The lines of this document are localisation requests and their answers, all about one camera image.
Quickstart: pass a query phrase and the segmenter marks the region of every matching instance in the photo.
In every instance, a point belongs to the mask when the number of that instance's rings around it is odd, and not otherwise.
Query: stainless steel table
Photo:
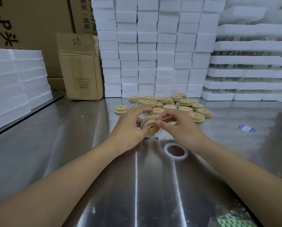
[[[213,117],[199,126],[212,139],[282,178],[282,103],[207,102]],[[60,168],[101,143],[127,99],[72,101],[48,106],[0,134],[0,199]],[[245,132],[239,125],[253,127]],[[239,198],[206,161],[189,153],[168,157],[163,131],[115,159],[79,201],[64,226],[207,227],[217,205]]]

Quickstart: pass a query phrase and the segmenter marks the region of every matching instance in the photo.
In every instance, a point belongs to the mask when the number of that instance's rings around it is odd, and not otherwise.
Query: white rubber gasket
[[[148,124],[150,124],[152,122],[156,122],[156,120],[152,119],[152,120],[146,121],[146,123],[144,123],[143,127],[146,127]],[[149,138],[149,139],[155,139],[155,138],[158,138],[159,135],[161,135],[162,132],[163,132],[163,130],[160,128],[160,130],[155,135],[146,135],[146,137]]]
[[[174,156],[174,155],[170,154],[170,153],[168,152],[168,148],[169,148],[170,146],[178,146],[178,147],[182,148],[182,149],[184,150],[184,155],[182,155],[182,156]],[[165,151],[165,153],[166,153],[168,156],[170,156],[170,157],[172,157],[172,158],[174,158],[174,159],[184,159],[184,158],[186,158],[186,157],[188,156],[188,150],[187,150],[185,147],[180,146],[178,143],[167,143],[167,144],[164,146],[164,151]]]

